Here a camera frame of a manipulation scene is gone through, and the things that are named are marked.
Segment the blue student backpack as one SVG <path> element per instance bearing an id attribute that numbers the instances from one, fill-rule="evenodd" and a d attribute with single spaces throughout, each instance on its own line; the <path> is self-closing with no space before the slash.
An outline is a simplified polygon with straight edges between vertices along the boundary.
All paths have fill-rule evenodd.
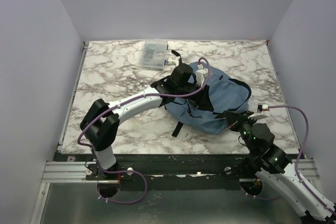
<path id="1" fill-rule="evenodd" d="M 203 92 L 198 93 L 203 95 L 199 101 L 175 98 L 165 105 L 168 113 L 178 121 L 173 137 L 178 136 L 184 125 L 207 134 L 219 134 L 228 128 L 225 111 L 244 113 L 248 110 L 251 88 L 247 83 L 211 67 L 207 85 Z"/>

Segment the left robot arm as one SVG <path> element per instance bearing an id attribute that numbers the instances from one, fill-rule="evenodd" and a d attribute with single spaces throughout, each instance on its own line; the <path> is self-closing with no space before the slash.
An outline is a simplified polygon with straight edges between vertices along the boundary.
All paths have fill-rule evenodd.
<path id="1" fill-rule="evenodd" d="M 112 179 L 116 175 L 117 160 L 112 143 L 123 122 L 142 112 L 172 103 L 177 98 L 201 99 L 207 89 L 211 68 L 202 58 L 196 63 L 196 69 L 201 71 L 200 76 L 193 72 L 191 66 L 181 63 L 169 76 L 152 83 L 136 95 L 111 103 L 98 99 L 91 105 L 80 123 L 80 137 L 89 141 L 87 146 L 97 159 L 98 173 L 104 179 Z"/>

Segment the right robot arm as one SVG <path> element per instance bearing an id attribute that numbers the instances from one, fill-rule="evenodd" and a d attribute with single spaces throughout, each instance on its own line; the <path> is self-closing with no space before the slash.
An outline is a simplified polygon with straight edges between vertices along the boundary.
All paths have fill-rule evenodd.
<path id="1" fill-rule="evenodd" d="M 224 111 L 228 128 L 238 132 L 249 150 L 242 173 L 260 178 L 296 212 L 302 223 L 335 223 L 335 204 L 323 196 L 298 170 L 298 164 L 274 144 L 275 135 L 257 114 Z"/>

